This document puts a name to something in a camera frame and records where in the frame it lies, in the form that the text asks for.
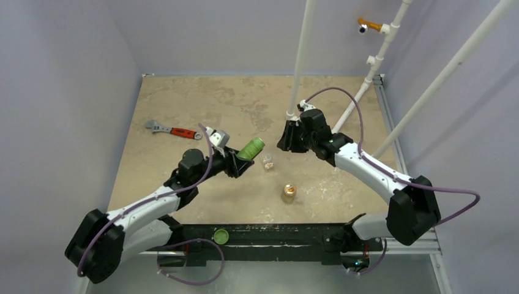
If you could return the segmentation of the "green pill bottle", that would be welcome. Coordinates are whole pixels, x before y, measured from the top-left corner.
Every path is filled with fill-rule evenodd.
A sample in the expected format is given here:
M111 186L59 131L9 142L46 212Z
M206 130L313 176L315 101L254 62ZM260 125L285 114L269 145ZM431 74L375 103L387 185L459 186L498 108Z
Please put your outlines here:
M259 137L251 139L237 154L238 157L253 160L265 147L265 143Z

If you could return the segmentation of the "clear plastic pill organizer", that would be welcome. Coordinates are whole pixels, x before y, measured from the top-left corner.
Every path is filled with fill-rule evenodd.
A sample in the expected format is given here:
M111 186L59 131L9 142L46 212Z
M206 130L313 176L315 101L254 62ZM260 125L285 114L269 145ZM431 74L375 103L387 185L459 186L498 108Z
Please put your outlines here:
M261 163L265 170L272 170L274 168L274 160L271 154L266 153L261 156Z

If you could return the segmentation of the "green bottle cap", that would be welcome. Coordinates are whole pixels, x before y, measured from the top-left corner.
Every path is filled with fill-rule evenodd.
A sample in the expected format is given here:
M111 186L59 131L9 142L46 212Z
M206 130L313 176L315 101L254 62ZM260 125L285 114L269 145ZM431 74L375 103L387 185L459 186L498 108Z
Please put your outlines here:
M213 240L218 245L224 245L229 241L230 234L225 229L218 229L213 234Z

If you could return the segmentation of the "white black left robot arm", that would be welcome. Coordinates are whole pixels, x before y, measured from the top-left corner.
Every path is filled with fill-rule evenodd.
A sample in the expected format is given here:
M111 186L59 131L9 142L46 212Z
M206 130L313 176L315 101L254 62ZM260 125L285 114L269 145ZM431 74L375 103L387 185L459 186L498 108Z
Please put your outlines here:
M79 277L98 284L127 257L148 249L188 248L182 225L170 213L187 206L203 181L221 172L240 177L257 155L246 148L225 147L222 153L211 148L208 156L199 149L187 150L155 192L107 213L99 209L88 212L66 247L65 257L76 266Z

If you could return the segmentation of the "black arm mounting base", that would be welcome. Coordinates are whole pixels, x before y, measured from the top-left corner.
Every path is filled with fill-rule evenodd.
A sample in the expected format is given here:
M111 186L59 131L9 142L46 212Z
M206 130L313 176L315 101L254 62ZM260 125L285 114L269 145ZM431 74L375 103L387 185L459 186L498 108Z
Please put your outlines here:
M343 223L309 224L185 224L174 226L168 241L171 249L159 249L157 258L165 268L206 266L209 261L319 262L364 269L369 255L380 252L380 239L354 241L345 234ZM218 245L218 229L230 234Z

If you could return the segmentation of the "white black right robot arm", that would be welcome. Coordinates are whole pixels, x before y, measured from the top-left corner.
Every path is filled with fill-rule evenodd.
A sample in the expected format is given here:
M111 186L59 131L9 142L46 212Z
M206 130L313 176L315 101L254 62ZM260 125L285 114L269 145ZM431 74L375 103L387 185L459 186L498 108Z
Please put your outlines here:
M343 170L376 192L388 205L382 214L361 214L345 225L343 240L358 249L368 239L390 237L410 246L441 220L431 182L383 165L343 133L332 133L319 109L287 120L277 148L292 153L313 151L317 158Z

